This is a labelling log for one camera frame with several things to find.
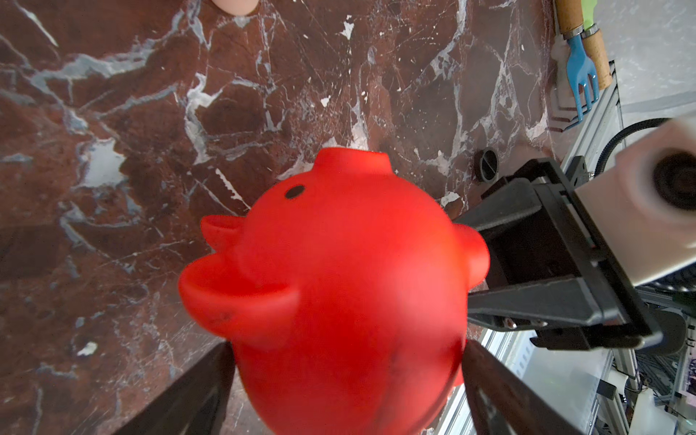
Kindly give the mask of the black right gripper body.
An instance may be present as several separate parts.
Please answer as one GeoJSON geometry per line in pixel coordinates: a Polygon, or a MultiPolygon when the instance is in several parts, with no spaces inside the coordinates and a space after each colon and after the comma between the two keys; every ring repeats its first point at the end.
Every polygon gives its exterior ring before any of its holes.
{"type": "Polygon", "coordinates": [[[486,290],[535,281],[580,277],[604,314],[584,327],[517,327],[510,320],[500,332],[533,331],[535,346],[558,351],[596,348],[640,349],[659,344],[663,331],[645,307],[575,189],[552,159],[532,159],[485,192],[483,199],[510,183],[527,179],[542,209],[494,239],[484,239],[491,266],[486,290]]]}

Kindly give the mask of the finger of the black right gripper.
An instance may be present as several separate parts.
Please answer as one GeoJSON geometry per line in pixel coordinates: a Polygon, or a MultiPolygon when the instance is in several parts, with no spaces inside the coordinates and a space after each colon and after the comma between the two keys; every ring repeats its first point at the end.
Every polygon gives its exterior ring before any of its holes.
{"type": "Polygon", "coordinates": [[[484,239],[494,239],[541,209],[533,184],[527,179],[513,179],[453,222],[473,228],[484,239]]]}
{"type": "Polygon", "coordinates": [[[604,314],[585,279],[561,277],[471,293],[469,320],[503,331],[517,327],[584,327],[600,324],[604,314]]]}

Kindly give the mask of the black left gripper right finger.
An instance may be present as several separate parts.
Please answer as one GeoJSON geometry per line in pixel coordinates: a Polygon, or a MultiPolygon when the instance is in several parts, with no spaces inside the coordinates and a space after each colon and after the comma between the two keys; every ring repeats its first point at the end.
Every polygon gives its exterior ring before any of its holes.
{"type": "Polygon", "coordinates": [[[580,433],[480,343],[465,344],[461,370],[476,433],[580,433]]]}

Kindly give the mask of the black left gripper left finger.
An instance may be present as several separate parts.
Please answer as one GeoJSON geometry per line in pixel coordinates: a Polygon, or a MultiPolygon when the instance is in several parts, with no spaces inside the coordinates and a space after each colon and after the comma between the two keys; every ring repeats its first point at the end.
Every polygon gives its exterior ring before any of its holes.
{"type": "Polygon", "coordinates": [[[219,434],[236,372],[230,343],[211,349],[118,434],[219,434]]]}

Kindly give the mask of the black round plug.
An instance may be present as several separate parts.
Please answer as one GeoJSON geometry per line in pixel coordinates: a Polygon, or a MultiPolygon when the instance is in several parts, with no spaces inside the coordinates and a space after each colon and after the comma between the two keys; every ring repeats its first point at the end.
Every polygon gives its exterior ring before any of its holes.
{"type": "Polygon", "coordinates": [[[496,180],[500,161],[493,148],[478,150],[474,156],[474,172],[476,180],[482,183],[490,183],[496,180]]]}

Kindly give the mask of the red piggy bank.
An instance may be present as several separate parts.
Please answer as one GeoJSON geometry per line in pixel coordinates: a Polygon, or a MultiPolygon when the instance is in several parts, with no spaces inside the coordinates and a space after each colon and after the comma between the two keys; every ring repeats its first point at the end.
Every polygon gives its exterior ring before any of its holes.
{"type": "Polygon", "coordinates": [[[182,271],[181,300],[230,342],[274,433],[417,434],[461,384],[489,250],[387,155],[321,150],[245,217],[205,217],[201,232],[212,253],[182,271]]]}

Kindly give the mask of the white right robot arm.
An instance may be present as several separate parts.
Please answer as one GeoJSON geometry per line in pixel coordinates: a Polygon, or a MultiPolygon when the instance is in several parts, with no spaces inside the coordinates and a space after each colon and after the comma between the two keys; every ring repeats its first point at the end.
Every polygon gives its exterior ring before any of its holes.
{"type": "Polygon", "coordinates": [[[460,216],[491,255],[473,324],[529,331],[553,351],[679,349],[685,330],[653,295],[695,288],[695,119],[638,129],[592,178],[581,159],[568,170],[533,159],[460,216]]]}

